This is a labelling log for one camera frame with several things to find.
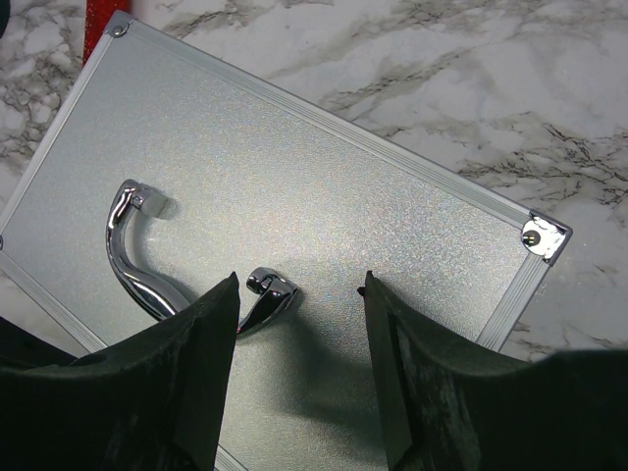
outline white marble countertop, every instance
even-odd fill
[[[84,5],[13,0],[0,209],[80,68]],[[628,1],[139,0],[133,13],[575,235],[503,352],[628,345]],[[6,277],[0,316],[66,349]]]

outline red object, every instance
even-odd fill
[[[102,36],[109,19],[116,10],[131,11],[131,0],[87,0],[85,10],[85,45],[82,50],[82,63],[85,65],[91,51]]]

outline silver briefcase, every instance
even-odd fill
[[[571,232],[117,13],[0,234],[0,268],[89,350],[231,271],[242,325],[279,292],[236,344],[217,467],[368,470],[367,270],[499,349]]]

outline chrome handle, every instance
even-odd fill
[[[189,301],[170,283],[135,267],[125,249],[125,232],[135,210],[157,217],[168,198],[155,189],[134,180],[125,181],[118,191],[107,217],[107,258],[116,278],[131,297],[148,314],[163,321],[189,306]],[[241,319],[240,337],[258,330],[280,312],[288,309],[298,288],[269,268],[257,268],[250,274],[246,287],[260,297],[248,315]]]
[[[270,268],[256,268],[248,276],[246,287],[259,299],[244,319],[240,319],[237,333],[240,337],[253,334],[277,314],[288,309],[296,298],[298,288]]]
[[[148,314],[163,321],[189,306],[166,280],[135,267],[125,249],[127,224],[135,210],[157,217],[167,198],[153,188],[127,180],[116,193],[107,218],[107,257],[118,281]]]

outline case lid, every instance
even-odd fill
[[[105,252],[126,179],[170,198],[131,222],[136,265],[190,298],[259,266],[303,293],[235,349],[221,444],[251,469],[385,469],[367,270],[499,348],[569,236],[530,253],[527,209],[117,14],[0,219],[0,266],[92,350],[155,322]]]

